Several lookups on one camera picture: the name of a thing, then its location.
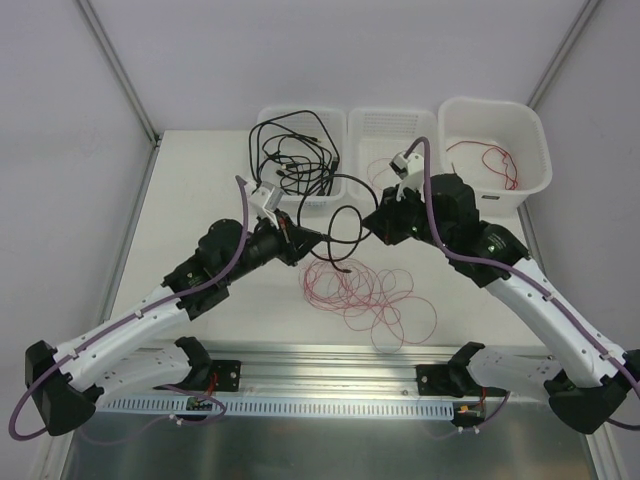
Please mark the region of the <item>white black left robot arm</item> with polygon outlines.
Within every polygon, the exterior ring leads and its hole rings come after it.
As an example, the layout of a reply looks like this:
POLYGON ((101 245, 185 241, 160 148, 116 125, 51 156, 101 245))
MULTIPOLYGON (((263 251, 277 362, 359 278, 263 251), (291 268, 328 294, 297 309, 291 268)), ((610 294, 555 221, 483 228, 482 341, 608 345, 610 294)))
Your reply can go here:
POLYGON ((253 231, 236 220, 212 224, 194 254, 118 319, 57 346, 39 340, 25 352, 25 384, 51 436, 69 433, 96 409, 136 388, 206 386, 211 361, 193 337, 153 356, 131 353, 159 333, 190 323, 229 296, 230 285, 277 259, 296 265, 323 239, 285 213, 262 218, 253 231))

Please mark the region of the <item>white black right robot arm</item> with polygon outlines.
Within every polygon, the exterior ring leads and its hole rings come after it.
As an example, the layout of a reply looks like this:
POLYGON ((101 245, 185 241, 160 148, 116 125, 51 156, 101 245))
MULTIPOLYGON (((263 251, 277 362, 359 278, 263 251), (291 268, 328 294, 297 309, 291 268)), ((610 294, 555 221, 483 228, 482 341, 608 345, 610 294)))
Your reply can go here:
POLYGON ((638 388, 638 351, 606 340, 569 306, 508 229, 481 219, 473 189, 457 175, 432 177, 424 192, 385 189, 363 225, 386 245, 412 238, 445 247, 454 270, 506 305, 552 355, 534 360, 469 342, 446 364, 423 368, 418 377, 428 393, 517 393, 548 404, 573 430, 592 434, 638 388))

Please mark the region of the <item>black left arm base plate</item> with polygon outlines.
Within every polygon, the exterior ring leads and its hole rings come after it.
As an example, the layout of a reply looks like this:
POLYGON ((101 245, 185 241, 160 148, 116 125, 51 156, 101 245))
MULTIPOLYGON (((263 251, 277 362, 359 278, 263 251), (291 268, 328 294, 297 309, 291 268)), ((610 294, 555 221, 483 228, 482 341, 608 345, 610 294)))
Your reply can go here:
POLYGON ((242 362, 239 360, 210 360, 195 367, 184 384, 188 390, 193 391, 238 392, 241 368, 242 362))

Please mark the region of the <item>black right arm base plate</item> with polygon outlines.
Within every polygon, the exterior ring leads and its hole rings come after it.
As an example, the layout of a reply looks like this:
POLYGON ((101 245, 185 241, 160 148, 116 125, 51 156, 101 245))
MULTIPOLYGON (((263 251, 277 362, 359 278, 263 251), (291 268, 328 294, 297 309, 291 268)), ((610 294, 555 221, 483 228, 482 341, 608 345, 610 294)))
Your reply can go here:
POLYGON ((463 367, 448 364, 419 364, 415 367, 417 390, 420 396, 480 396, 478 385, 463 367))

